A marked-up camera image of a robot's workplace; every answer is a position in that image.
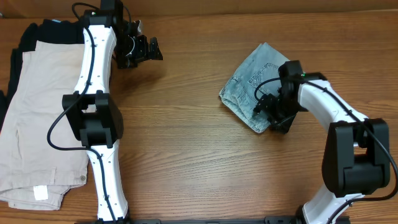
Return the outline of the light blue denim shorts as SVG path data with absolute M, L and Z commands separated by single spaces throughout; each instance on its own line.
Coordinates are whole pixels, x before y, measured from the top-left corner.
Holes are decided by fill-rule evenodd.
M 278 95 L 281 87 L 279 81 L 261 83 L 278 78 L 278 68 L 286 61 L 288 58 L 264 42 L 243 61 L 219 92 L 221 102 L 256 133 L 264 132 L 270 125 L 265 113 L 254 112 L 257 100 L 265 93 Z

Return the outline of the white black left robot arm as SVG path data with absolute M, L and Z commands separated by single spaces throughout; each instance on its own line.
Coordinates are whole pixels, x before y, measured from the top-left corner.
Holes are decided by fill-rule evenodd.
M 157 39 L 142 33 L 141 21 L 125 20 L 126 10 L 122 1 L 102 1 L 78 18 L 84 40 L 80 77 L 73 93 L 62 97 L 61 117 L 67 118 L 93 169 L 97 223 L 132 223 L 119 170 L 124 124 L 109 92 L 111 64 L 126 69 L 163 59 Z

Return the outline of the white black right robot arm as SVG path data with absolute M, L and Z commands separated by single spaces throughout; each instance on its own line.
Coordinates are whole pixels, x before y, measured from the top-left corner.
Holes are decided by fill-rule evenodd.
M 370 202 L 386 187 L 397 164 L 389 152 L 389 128 L 381 119 L 357 112 L 320 72 L 305 73 L 298 60 L 286 61 L 276 78 L 277 95 L 263 94 L 254 113 L 265 113 L 273 131 L 286 134 L 300 111 L 308 111 L 327 131 L 322 161 L 323 185 L 295 215 L 270 216 L 265 223 L 349 223 L 343 212 L 355 202 Z

